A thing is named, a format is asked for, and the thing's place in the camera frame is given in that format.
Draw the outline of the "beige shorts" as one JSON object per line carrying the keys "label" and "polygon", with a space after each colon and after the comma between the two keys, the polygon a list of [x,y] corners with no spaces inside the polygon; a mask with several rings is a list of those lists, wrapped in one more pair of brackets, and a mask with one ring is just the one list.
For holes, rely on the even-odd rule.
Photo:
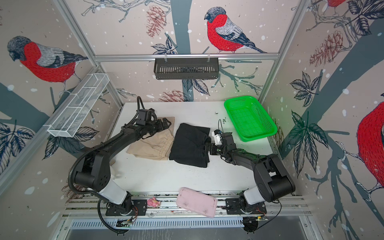
{"label": "beige shorts", "polygon": [[128,154],[134,155],[136,158],[167,161],[170,156],[171,148],[174,143],[174,117],[167,117],[171,122],[171,126],[153,137],[148,139],[140,139],[132,143],[127,150]]}

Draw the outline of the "black shorts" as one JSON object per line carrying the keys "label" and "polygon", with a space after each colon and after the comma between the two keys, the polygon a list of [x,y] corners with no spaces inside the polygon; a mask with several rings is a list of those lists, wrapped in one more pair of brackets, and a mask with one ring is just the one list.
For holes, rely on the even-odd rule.
{"label": "black shorts", "polygon": [[211,143],[210,128],[180,124],[171,148],[169,159],[182,165],[207,168],[209,163],[206,145]]}

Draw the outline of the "green plastic basket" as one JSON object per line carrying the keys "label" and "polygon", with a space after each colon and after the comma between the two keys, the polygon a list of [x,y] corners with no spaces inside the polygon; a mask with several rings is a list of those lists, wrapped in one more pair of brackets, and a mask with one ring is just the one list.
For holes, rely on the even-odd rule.
{"label": "green plastic basket", "polygon": [[224,107],[243,142],[271,137],[278,131],[274,121],[254,97],[228,99],[224,102]]}

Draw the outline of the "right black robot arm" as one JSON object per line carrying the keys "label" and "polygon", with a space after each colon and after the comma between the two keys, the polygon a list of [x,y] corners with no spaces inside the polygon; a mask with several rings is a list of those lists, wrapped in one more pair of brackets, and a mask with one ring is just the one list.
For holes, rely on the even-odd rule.
{"label": "right black robot arm", "polygon": [[227,207],[228,211],[260,213],[259,204],[277,201],[296,191],[294,181],[278,155],[257,155],[237,148],[232,133],[215,130],[212,136],[215,142],[208,147],[208,152],[212,156],[220,156],[226,163],[251,170],[256,183],[255,187],[242,191],[238,200],[239,206]]}

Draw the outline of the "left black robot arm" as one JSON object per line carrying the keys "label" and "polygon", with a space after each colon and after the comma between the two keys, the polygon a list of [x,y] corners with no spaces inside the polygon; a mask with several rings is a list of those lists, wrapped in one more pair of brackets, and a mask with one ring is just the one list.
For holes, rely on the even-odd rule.
{"label": "left black robot arm", "polygon": [[87,148],[75,161],[68,175],[68,185],[73,193],[96,196],[123,214],[132,211],[132,195],[112,180],[110,161],[130,144],[145,136],[152,137],[172,125],[167,118],[158,119],[154,109],[139,109],[135,117],[124,124],[117,135]]}

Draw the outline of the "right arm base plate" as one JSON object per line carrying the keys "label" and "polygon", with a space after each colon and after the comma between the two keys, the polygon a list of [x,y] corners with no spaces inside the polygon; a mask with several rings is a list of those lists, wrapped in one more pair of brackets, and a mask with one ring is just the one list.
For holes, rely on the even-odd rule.
{"label": "right arm base plate", "polygon": [[243,198],[226,199],[225,206],[222,209],[226,210],[228,215],[267,214],[264,202],[250,205]]}

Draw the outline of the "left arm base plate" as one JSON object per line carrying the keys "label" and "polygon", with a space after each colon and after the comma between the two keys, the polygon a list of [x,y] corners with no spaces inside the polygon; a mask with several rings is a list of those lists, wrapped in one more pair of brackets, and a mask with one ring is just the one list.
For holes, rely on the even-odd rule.
{"label": "left arm base plate", "polygon": [[106,216],[122,217],[122,216],[145,216],[147,211],[146,200],[129,200],[122,205],[112,203],[107,204]]}

